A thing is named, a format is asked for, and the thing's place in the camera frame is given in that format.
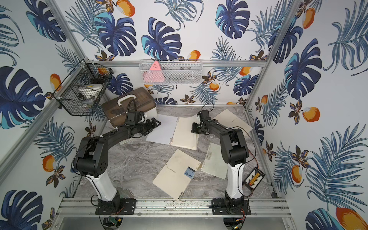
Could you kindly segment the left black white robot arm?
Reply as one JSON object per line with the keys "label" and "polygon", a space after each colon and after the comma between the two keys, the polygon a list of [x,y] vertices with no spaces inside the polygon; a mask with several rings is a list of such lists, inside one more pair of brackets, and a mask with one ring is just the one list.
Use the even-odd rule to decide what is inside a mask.
{"label": "left black white robot arm", "polygon": [[98,137],[85,137],[72,161],[72,169],[87,177],[95,188],[99,199],[111,202],[118,194],[107,174],[109,150],[124,140],[147,136],[162,123],[156,118],[146,119],[143,112],[128,112],[122,126]]}

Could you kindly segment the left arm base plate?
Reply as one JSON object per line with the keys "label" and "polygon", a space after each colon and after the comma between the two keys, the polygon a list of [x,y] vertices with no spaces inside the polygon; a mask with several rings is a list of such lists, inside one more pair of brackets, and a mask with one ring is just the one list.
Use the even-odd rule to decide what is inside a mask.
{"label": "left arm base plate", "polygon": [[96,215],[133,215],[137,200],[134,198],[118,198],[113,201],[97,200]]}

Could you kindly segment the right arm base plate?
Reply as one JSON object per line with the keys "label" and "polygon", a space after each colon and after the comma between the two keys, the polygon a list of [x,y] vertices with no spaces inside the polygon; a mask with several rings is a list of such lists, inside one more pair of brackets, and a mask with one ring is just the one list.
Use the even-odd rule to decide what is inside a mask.
{"label": "right arm base plate", "polygon": [[251,215],[250,205],[244,197],[238,199],[214,198],[211,201],[210,208],[213,215]]}

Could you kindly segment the white mesh wall shelf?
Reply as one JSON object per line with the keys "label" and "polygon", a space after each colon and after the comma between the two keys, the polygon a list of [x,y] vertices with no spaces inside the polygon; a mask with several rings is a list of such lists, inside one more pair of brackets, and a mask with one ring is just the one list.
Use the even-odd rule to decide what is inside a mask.
{"label": "white mesh wall shelf", "polygon": [[141,60],[139,64],[139,70],[142,72],[142,77],[144,72],[150,69],[154,61],[159,61],[165,77],[164,83],[154,84],[195,84],[202,82],[203,62],[200,59],[144,59]]}

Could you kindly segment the brown lid storage box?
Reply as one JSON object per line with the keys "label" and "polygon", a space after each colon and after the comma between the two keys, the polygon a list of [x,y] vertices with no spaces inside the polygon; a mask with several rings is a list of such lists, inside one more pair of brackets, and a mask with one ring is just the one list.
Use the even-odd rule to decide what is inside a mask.
{"label": "brown lid storage box", "polygon": [[145,88],[140,87],[101,105],[113,127],[122,126],[124,124],[127,116],[128,104],[132,100],[136,103],[137,111],[144,112],[146,119],[157,118],[154,98]]}

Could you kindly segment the cream spiral notebook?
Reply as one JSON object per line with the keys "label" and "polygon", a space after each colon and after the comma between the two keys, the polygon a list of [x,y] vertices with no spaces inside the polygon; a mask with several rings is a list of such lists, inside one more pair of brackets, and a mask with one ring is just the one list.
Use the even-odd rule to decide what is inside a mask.
{"label": "cream spiral notebook", "polygon": [[192,133],[192,124],[199,123],[199,117],[173,117],[157,115],[161,124],[146,138],[146,141],[171,145],[190,150],[197,149],[198,134]]}

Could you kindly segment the pink triangle item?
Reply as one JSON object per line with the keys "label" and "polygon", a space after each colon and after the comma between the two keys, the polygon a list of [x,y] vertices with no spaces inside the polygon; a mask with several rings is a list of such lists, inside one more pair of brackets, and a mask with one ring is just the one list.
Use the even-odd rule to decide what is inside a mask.
{"label": "pink triangle item", "polygon": [[144,83],[148,83],[148,84],[165,82],[165,77],[164,77],[159,61],[154,61],[150,69],[144,72],[143,81]]}

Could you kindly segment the white bowl in basket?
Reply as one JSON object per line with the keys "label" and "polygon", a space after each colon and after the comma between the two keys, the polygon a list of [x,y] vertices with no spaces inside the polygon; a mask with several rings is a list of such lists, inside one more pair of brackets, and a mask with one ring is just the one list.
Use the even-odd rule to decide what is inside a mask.
{"label": "white bowl in basket", "polygon": [[83,100],[95,99],[101,92],[103,86],[101,84],[90,84],[78,87],[78,97]]}

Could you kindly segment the pale green spiral notebook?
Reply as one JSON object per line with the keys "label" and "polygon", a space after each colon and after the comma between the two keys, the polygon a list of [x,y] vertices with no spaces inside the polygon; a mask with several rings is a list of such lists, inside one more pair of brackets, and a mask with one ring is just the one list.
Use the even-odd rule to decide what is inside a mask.
{"label": "pale green spiral notebook", "polygon": [[227,175],[227,164],[221,155],[220,145],[210,143],[206,158],[202,163],[201,171],[225,180]]}

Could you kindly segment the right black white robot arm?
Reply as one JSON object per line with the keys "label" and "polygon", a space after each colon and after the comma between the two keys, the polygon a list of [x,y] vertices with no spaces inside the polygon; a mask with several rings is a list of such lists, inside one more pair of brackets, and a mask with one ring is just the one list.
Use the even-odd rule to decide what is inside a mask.
{"label": "right black white robot arm", "polygon": [[211,119],[208,110],[197,113],[198,123],[193,123],[191,132],[199,135],[215,135],[220,140],[221,156],[228,166],[228,184],[225,199],[233,206],[235,202],[243,202],[245,195],[241,191],[242,175],[249,149],[243,131],[240,128],[226,127],[219,121]]}

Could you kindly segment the large cream notebook blue label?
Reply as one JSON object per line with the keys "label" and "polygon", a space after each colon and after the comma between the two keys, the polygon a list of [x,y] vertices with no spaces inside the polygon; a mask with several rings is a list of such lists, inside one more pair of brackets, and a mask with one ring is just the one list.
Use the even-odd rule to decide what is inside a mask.
{"label": "large cream notebook blue label", "polygon": [[176,150],[153,184],[175,200],[181,199],[201,162],[181,150]]}

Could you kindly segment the green circuit board left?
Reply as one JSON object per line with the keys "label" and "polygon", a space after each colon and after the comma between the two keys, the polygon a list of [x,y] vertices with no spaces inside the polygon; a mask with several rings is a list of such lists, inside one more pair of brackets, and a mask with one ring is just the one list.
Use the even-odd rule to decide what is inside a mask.
{"label": "green circuit board left", "polygon": [[113,217],[108,217],[108,218],[104,218],[103,220],[103,224],[107,227],[119,227],[122,223],[122,219],[121,218],[113,218]]}

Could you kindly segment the aluminium front rail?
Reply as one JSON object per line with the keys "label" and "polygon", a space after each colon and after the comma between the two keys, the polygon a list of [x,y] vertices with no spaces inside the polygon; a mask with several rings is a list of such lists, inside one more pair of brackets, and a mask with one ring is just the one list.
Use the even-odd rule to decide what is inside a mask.
{"label": "aluminium front rail", "polygon": [[108,217],[123,216],[130,218],[290,218],[291,212],[285,199],[250,198],[249,211],[242,214],[230,214],[226,211],[219,199],[212,201],[210,198],[188,198],[175,201],[173,199],[159,198],[135,198],[123,201],[122,210],[119,213],[109,214],[103,211],[96,214],[97,207],[93,205],[96,199],[65,198],[62,200],[56,215],[59,217]]}

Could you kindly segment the cream notebook back right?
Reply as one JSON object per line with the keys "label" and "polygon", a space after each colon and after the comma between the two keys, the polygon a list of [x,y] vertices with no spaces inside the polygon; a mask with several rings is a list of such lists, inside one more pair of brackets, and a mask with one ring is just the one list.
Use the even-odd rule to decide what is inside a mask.
{"label": "cream notebook back right", "polygon": [[226,127],[241,127],[248,133],[253,129],[228,109],[215,116],[214,119]]}

